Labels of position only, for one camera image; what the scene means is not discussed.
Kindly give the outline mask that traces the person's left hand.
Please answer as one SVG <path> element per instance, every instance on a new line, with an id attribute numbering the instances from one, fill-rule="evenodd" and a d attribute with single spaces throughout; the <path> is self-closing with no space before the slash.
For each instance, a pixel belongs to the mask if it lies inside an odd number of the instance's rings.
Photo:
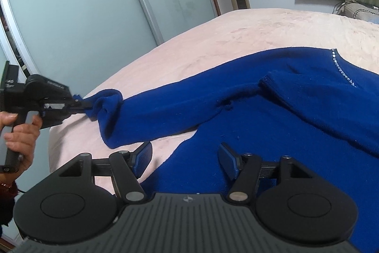
<path id="1" fill-rule="evenodd" d="M 1 183 L 11 186 L 33 163 L 36 141 L 40 135 L 42 119 L 37 114 L 32 123 L 23 123 L 14 127 L 13 132 L 5 134 L 7 147 L 23 156 L 17 173 L 1 173 Z"/>

